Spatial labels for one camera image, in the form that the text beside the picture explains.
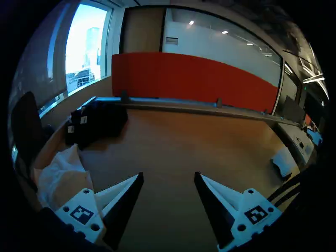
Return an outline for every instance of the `glass wall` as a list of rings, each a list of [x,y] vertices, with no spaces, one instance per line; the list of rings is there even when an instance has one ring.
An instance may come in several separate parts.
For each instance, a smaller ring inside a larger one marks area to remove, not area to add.
[[[80,4],[72,20],[66,44],[68,93],[100,79],[101,45],[107,11]]]
[[[207,58],[240,68],[278,87],[281,57],[247,30],[200,12],[168,8],[162,52]]]

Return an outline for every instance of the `white plastic bag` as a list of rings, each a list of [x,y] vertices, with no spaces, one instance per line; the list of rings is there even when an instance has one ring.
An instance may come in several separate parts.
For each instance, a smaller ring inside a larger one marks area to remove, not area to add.
[[[43,207],[56,211],[83,188],[93,190],[91,177],[78,156],[78,146],[58,152],[50,165],[34,170],[37,197]]]

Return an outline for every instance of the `wooden desk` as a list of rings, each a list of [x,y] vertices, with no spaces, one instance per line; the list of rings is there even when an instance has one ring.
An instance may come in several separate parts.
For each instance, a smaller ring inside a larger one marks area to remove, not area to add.
[[[283,183],[270,159],[284,145],[263,121],[131,109],[128,115],[120,138],[79,153],[95,192],[144,173],[119,251],[217,251],[195,171],[239,192],[253,187],[265,197]]]

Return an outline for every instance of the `black chair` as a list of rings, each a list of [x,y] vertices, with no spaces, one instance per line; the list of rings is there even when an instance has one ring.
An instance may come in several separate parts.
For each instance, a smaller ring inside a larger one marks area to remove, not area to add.
[[[50,126],[43,129],[32,92],[24,94],[13,108],[11,128],[18,154],[26,166],[26,181],[37,191],[36,185],[30,179],[30,165],[53,134],[53,130]]]

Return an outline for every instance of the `red wall panel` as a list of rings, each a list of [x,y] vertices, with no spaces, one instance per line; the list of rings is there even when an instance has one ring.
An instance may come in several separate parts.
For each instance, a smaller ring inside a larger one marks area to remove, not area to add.
[[[112,92],[120,96],[216,102],[257,111],[273,109],[278,88],[239,68],[183,54],[137,52],[112,56]]]

